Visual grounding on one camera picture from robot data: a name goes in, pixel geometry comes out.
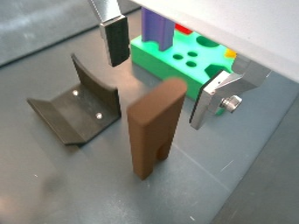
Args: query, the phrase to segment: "gray table surface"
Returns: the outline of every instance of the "gray table surface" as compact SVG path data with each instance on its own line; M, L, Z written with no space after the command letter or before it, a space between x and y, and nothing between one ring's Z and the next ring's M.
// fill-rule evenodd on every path
M128 16L131 38L140 12ZM76 53L88 70L118 86L123 118L70 151L27 104L79 83ZM298 84L271 73L243 94L231 115L188 124L186 99L168 159L142 181L132 173L127 106L160 81L128 60L108 66L95 29L0 69L0 223L210 223L298 96Z
M118 0L122 13L139 6ZM88 0L3 0L0 66L95 27Z

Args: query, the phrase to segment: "metal bracket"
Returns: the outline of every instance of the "metal bracket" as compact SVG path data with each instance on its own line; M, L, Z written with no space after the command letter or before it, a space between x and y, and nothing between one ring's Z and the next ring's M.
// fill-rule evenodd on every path
M196 130L208 112L215 115L220 108L231 113L235 111L242 102L238 95L259 87L271 73L268 68L242 55L234 61L232 71L232 74L222 71L200 89L190 120Z
M88 0L99 21L100 36L106 42L108 64L115 67L130 57L127 17L122 15L118 0Z
M80 84L52 101L28 99L66 145L84 144L122 116L118 89L108 87L71 55Z

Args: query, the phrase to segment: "screw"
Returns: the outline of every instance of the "screw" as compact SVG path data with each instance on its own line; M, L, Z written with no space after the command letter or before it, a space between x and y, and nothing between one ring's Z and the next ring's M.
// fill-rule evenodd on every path
M103 115L100 113L96 113L96 118L98 119L102 119L103 118Z
M72 94L74 94L74 95L79 95L79 93L80 93L80 92L79 92L78 90L74 90L74 91L72 91Z
M240 103L242 99L236 95L232 95L230 98L223 99L219 106L232 113L239 107Z

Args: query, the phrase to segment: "red block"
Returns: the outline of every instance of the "red block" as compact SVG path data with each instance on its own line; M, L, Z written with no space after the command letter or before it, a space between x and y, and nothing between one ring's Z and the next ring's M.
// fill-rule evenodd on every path
M192 34L192 30L187 29L184 26L179 25L179 24L175 24L175 29L184 33L186 35L190 35Z

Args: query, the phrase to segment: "dark metal bracket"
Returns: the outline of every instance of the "dark metal bracket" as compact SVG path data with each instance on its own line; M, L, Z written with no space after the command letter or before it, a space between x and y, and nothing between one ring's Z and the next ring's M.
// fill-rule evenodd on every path
M108 87L71 55L80 84L52 101L28 99L66 145L84 144L122 116L118 89Z

